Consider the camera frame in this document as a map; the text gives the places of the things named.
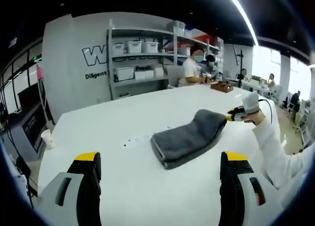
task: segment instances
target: face mask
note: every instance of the face mask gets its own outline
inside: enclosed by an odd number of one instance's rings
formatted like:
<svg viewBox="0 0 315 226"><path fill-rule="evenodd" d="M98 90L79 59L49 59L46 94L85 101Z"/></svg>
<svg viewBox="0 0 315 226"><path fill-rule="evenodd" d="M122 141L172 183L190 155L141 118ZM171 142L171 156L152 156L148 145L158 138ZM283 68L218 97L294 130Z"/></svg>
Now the face mask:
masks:
<svg viewBox="0 0 315 226"><path fill-rule="evenodd" d="M200 63L205 57L204 55L195 55L194 58L196 62Z"/></svg>

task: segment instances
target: window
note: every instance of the window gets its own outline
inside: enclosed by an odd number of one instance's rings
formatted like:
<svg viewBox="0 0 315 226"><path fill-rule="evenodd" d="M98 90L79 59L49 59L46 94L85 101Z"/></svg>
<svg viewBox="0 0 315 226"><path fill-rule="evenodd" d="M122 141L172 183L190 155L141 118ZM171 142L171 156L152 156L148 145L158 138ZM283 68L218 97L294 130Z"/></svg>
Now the window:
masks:
<svg viewBox="0 0 315 226"><path fill-rule="evenodd" d="M300 98L303 100L310 99L311 92L311 70L306 64L298 61L296 58L290 58L290 82L289 92L294 94L301 92Z"/></svg>
<svg viewBox="0 0 315 226"><path fill-rule="evenodd" d="M275 76L275 83L280 83L281 55L277 50L262 46L253 47L252 75L268 80L270 73Z"/></svg>

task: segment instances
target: gray towel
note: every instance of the gray towel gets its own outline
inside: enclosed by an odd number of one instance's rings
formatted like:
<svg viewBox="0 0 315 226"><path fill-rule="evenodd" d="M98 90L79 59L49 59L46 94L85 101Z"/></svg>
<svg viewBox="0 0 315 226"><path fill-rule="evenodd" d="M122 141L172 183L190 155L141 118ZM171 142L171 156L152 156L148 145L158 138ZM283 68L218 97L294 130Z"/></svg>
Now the gray towel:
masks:
<svg viewBox="0 0 315 226"><path fill-rule="evenodd" d="M189 124L154 134L153 151L165 169L176 168L214 147L225 124L224 115L201 109Z"/></svg>

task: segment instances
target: white sleeve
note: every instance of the white sleeve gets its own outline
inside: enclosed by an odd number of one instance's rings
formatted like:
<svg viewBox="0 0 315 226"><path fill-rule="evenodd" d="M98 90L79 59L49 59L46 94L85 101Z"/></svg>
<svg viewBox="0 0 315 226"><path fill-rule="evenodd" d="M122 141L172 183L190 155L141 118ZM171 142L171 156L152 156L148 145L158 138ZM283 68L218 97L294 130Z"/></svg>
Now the white sleeve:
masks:
<svg viewBox="0 0 315 226"><path fill-rule="evenodd" d="M301 153L288 156L267 119L254 128L253 132L262 151L267 174L276 188L285 186L303 167L311 165L315 143Z"/></svg>
<svg viewBox="0 0 315 226"><path fill-rule="evenodd" d="M184 67L184 76L186 77L194 77L193 71L194 71L194 67L191 63L183 63L183 67Z"/></svg>

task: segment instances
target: black ceiling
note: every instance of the black ceiling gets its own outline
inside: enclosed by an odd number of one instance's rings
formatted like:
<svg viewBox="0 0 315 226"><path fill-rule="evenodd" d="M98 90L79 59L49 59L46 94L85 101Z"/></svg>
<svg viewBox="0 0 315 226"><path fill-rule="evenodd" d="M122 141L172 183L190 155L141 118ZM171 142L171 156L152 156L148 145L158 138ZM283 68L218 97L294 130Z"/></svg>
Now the black ceiling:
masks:
<svg viewBox="0 0 315 226"><path fill-rule="evenodd" d="M315 32L312 0L239 0L256 35L275 39L309 55L307 29ZM43 35L45 24L66 14L73 17L98 12L138 12L180 20L229 43L252 45L249 30L230 0L8 0L0 4L0 68L24 46ZM17 44L8 48L15 36ZM288 49L260 42L287 53Z"/></svg>

